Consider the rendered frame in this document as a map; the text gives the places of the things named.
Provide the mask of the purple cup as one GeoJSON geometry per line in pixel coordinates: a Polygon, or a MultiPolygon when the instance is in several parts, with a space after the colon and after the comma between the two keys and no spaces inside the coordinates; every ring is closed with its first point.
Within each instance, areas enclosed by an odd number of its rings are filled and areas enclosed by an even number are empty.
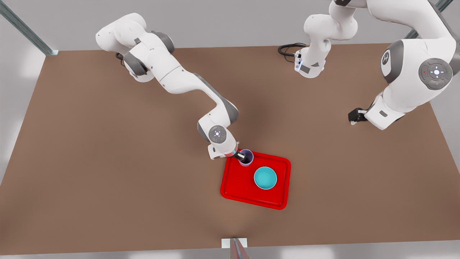
{"type": "Polygon", "coordinates": [[[253,162],[253,159],[254,159],[254,155],[253,153],[248,150],[248,149],[242,149],[240,150],[241,152],[244,152],[247,156],[246,156],[246,159],[245,161],[239,161],[239,163],[242,165],[242,166],[249,166],[252,162],[253,162]]]}

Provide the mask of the red tray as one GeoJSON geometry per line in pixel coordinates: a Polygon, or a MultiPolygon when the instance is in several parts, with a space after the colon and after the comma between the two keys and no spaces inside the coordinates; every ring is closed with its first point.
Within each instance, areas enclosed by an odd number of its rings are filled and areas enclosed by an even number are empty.
{"type": "Polygon", "coordinates": [[[225,164],[220,193],[224,198],[276,210],[286,207],[289,193],[291,163],[288,159],[254,152],[253,162],[242,166],[236,158],[225,164]],[[262,190],[254,183],[256,169],[268,166],[276,172],[277,183],[270,190],[262,190]]]}

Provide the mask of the teal bowl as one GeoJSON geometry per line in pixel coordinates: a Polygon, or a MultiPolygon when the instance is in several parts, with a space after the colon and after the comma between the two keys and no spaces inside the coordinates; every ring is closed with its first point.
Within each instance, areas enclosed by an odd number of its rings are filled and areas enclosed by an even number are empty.
{"type": "Polygon", "coordinates": [[[262,190],[270,190],[277,183],[276,172],[268,166],[256,169],[253,179],[254,183],[262,190]]]}

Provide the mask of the silver frame post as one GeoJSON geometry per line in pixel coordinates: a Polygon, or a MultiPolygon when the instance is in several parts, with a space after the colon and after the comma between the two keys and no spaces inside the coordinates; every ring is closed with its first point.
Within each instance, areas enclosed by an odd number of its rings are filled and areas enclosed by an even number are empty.
{"type": "Polygon", "coordinates": [[[46,56],[57,56],[58,50],[51,49],[16,13],[0,0],[0,15],[15,27],[27,40],[46,56]]]}
{"type": "Polygon", "coordinates": [[[405,25],[418,32],[421,39],[456,38],[449,24],[429,0],[408,0],[408,20],[405,25]]]}
{"type": "Polygon", "coordinates": [[[248,252],[246,251],[247,247],[247,238],[221,239],[221,248],[230,249],[229,259],[250,259],[248,252]]]}

